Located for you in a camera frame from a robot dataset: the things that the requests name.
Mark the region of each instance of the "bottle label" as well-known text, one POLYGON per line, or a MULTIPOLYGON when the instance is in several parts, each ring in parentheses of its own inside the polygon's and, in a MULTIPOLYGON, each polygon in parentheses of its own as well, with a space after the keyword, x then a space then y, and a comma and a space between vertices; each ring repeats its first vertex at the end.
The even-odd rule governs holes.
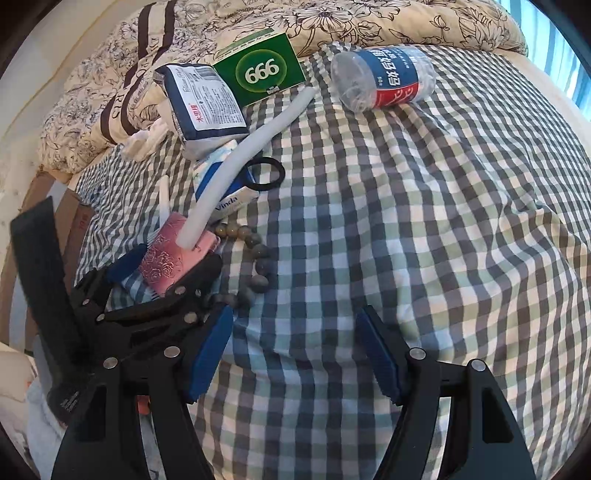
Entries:
POLYGON ((404 50, 373 47, 356 50, 371 68, 377 88, 374 107, 410 102, 417 96, 418 74, 404 50))

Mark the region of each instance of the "cardboard box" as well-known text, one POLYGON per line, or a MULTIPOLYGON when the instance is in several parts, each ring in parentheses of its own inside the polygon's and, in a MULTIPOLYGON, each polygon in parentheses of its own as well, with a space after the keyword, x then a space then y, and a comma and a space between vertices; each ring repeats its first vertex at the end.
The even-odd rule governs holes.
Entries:
MULTIPOLYGON (((73 287, 78 257, 94 211, 82 205, 75 192, 47 172, 40 172, 33 179, 21 211, 49 196, 53 198, 57 237, 66 274, 64 282, 69 292, 73 287)), ((9 245, 0 277, 0 342, 15 350, 30 353, 36 334, 37 325, 28 310, 12 256, 12 246, 9 245)))
POLYGON ((240 107, 306 80, 284 32, 266 28, 219 50, 213 68, 230 87, 240 107))

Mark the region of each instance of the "plastic water bottle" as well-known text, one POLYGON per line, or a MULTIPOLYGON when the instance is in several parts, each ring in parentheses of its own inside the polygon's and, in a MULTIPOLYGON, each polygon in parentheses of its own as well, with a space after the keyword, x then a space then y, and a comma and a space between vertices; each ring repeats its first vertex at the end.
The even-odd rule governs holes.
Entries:
POLYGON ((411 46, 337 53, 330 78, 341 102, 354 112, 418 102, 433 93, 436 82, 431 60, 411 46))

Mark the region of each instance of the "floral comforter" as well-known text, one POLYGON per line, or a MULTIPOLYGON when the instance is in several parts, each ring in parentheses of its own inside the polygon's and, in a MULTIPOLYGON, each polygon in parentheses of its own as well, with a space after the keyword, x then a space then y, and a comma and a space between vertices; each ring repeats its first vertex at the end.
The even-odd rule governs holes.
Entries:
POLYGON ((170 0, 122 21, 72 72, 43 125, 40 155, 77 173, 157 118, 150 89, 163 64, 210 62, 265 27, 283 29, 299 57, 333 41, 367 47, 432 44, 527 53, 517 23, 493 0, 170 0))

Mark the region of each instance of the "packaged snack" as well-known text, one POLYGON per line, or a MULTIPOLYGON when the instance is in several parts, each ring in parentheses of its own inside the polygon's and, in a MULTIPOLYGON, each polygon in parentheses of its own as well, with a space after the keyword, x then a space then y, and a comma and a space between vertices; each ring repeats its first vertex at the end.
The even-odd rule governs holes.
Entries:
POLYGON ((185 158, 199 160, 248 134, 232 91, 209 65, 164 65, 154 73, 154 81, 168 97, 158 112, 178 133, 185 158))

